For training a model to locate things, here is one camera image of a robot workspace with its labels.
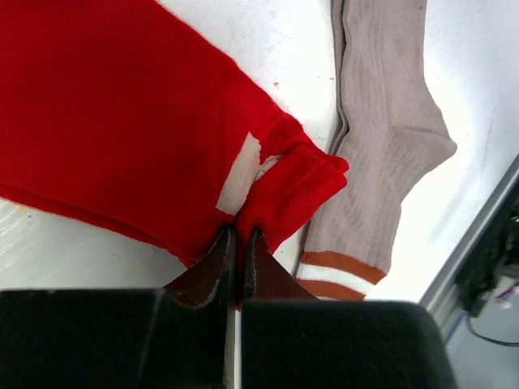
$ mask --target folded sock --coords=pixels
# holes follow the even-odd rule
[[[402,200],[456,144],[423,76],[426,0],[339,2],[349,185],[312,219],[297,277],[316,296],[359,299],[390,268]]]
[[[0,0],[0,196],[191,265],[235,222],[270,250],[345,185],[234,61],[153,0]]]

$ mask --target sock cuff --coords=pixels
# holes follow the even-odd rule
[[[296,278],[321,298],[362,300],[386,273],[346,254],[305,252]]]

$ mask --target red sock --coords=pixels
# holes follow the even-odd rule
[[[190,264],[224,224],[271,250],[347,164],[153,0],[0,0],[0,196]]]

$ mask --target white surface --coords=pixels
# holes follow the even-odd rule
[[[328,0],[164,4],[328,146],[337,128]],[[392,270],[369,298],[419,300],[519,152],[518,16],[514,0],[429,0],[426,79],[458,151],[405,200]],[[290,271],[299,237],[275,253]],[[163,250],[0,205],[0,288],[161,286],[181,271]]]

